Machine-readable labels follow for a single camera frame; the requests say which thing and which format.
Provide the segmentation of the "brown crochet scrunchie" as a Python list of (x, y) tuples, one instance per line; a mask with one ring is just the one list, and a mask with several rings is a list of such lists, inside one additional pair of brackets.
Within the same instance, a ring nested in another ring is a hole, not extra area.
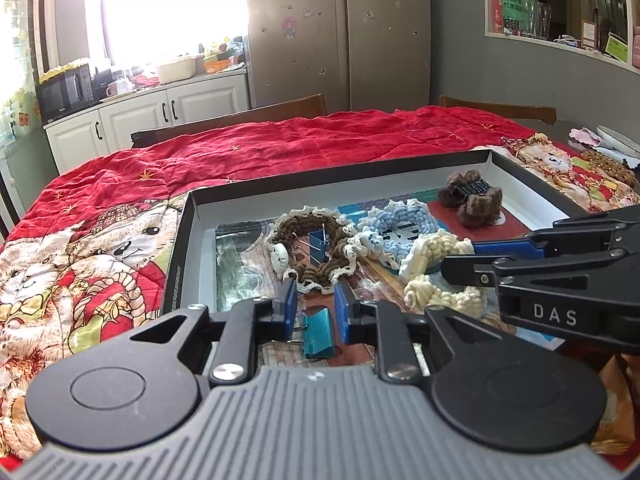
[(337, 210), (305, 206), (274, 220), (265, 238), (273, 272), (306, 295), (332, 294), (356, 269), (356, 226)]

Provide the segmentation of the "teal binder clip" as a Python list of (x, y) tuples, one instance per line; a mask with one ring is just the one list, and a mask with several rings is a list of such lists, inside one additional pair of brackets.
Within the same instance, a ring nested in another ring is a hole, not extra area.
[(303, 354), (308, 360), (327, 360), (336, 356), (336, 343), (330, 310), (312, 306), (300, 315)]

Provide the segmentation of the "brown furry hair claw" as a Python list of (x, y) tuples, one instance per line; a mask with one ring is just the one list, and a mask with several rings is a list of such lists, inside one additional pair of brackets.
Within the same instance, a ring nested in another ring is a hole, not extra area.
[(462, 226), (475, 229), (498, 221), (503, 192), (486, 182), (477, 170), (469, 170), (450, 174), (437, 199), (443, 207), (456, 211)]

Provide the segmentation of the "light blue yarn scrunchie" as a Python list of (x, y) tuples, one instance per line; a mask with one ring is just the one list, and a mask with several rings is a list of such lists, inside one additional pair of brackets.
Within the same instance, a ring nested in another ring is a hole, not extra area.
[(440, 229), (426, 203), (415, 198), (372, 207), (357, 223), (362, 244), (383, 266), (398, 270), (420, 235)]

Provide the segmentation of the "blue binder clip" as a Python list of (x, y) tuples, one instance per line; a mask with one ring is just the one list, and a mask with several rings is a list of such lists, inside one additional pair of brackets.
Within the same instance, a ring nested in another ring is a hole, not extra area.
[(326, 231), (315, 230), (307, 234), (309, 255), (315, 264), (327, 263), (329, 261), (330, 242)]

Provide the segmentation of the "black shallow box tray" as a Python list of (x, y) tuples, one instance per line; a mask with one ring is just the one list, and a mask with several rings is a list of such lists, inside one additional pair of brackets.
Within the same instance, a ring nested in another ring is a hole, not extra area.
[(487, 284), (442, 276), (448, 255), (530, 256), (528, 233), (578, 213), (577, 205), (513, 157), (492, 148), (287, 174), (186, 196), (162, 309), (211, 314), (270, 298), (285, 341), (269, 366), (368, 364), (343, 344), (337, 293), (384, 299), (420, 313), (442, 302), (500, 327)]

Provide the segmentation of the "cream yarn scrunchie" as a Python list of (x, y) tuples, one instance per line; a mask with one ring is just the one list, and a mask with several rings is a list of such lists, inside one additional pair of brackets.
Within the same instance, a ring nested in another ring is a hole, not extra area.
[(420, 234), (402, 259), (398, 271), (405, 284), (405, 305), (413, 311), (444, 306), (479, 318), (487, 308), (486, 290), (473, 285), (455, 285), (442, 273), (442, 263), (447, 256), (473, 254), (474, 247), (468, 238), (459, 240), (444, 229)]

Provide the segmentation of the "brown knitted scrunchie side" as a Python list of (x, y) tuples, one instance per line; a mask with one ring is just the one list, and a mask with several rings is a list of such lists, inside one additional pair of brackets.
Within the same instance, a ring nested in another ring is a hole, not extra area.
[(638, 184), (634, 172), (611, 157), (593, 150), (582, 151), (579, 156), (589, 162), (591, 166), (603, 170), (609, 177), (624, 182), (630, 188), (634, 188)]

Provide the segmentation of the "wooden chair right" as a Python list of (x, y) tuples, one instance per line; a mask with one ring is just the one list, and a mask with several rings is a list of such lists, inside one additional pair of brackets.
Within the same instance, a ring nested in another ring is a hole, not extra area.
[(553, 126), (558, 120), (556, 109), (551, 106), (528, 106), (504, 103), (488, 103), (465, 101), (451, 96), (440, 96), (439, 105), (442, 107), (466, 107), (473, 110), (484, 110), (492, 114), (509, 119), (539, 120), (548, 126)]

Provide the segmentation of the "wooden chair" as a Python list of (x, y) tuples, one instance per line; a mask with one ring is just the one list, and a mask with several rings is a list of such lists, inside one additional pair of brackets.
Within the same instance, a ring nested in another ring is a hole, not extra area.
[(131, 135), (133, 148), (148, 148), (154, 144), (173, 139), (183, 134), (195, 134), (204, 131), (246, 124), (247, 122), (282, 122), (291, 118), (314, 118), (326, 116), (326, 100), (321, 93), (304, 98), (271, 104), (224, 115), (200, 122), (134, 132)]
[(484, 110), (492, 114), (509, 119), (539, 120), (548, 126), (553, 126), (558, 120), (556, 109), (551, 106), (528, 106), (504, 103), (488, 103), (465, 101), (451, 96), (440, 96), (439, 105), (442, 107), (466, 107), (473, 110)]

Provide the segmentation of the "white plate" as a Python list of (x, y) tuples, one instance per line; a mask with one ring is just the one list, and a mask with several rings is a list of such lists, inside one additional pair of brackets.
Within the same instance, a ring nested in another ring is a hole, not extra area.
[(640, 145), (638, 142), (629, 139), (628, 136), (624, 136), (611, 128), (597, 126), (597, 136), (600, 138), (598, 148), (616, 151), (634, 158), (640, 156)]

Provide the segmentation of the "wooden chair back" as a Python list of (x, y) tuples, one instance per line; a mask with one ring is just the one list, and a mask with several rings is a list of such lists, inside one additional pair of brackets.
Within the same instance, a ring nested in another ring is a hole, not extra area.
[(271, 104), (224, 115), (200, 122), (134, 132), (131, 135), (133, 148), (148, 148), (154, 144), (173, 139), (183, 134), (195, 134), (204, 131), (246, 124), (247, 122), (282, 122), (291, 118), (314, 118), (326, 116), (326, 100), (321, 93), (304, 98)]

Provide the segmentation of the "red bear print quilt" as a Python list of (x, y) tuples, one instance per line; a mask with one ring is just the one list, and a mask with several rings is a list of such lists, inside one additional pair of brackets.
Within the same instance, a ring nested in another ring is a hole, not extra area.
[(1, 463), (38, 451), (25, 410), (46, 366), (155, 318), (186, 194), (292, 172), (495, 146), (585, 210), (639, 195), (567, 148), (464, 107), (247, 122), (126, 148), (48, 184), (1, 248)]

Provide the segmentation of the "white kitchen cabinet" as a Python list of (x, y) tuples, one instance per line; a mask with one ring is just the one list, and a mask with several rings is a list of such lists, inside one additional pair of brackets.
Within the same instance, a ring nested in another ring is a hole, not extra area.
[(241, 66), (116, 96), (44, 130), (56, 169), (65, 174), (90, 159), (130, 148), (135, 132), (201, 122), (249, 107), (247, 70)]

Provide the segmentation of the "steel double door refrigerator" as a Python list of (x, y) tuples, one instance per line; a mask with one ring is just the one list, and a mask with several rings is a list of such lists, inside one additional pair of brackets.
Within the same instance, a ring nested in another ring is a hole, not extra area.
[(430, 102), (431, 0), (247, 0), (250, 98), (329, 112)]

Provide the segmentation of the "black microwave oven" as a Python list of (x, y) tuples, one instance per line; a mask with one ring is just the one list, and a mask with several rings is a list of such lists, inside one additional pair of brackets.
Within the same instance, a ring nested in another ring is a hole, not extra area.
[(98, 102), (88, 63), (62, 70), (36, 87), (42, 122), (48, 124)]

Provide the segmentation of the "white wall shelf unit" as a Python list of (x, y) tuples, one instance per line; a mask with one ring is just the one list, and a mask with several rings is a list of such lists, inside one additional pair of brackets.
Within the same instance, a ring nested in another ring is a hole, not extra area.
[(576, 53), (633, 74), (639, 71), (639, 0), (537, 0), (519, 30), (503, 24), (501, 0), (484, 0), (484, 34)]

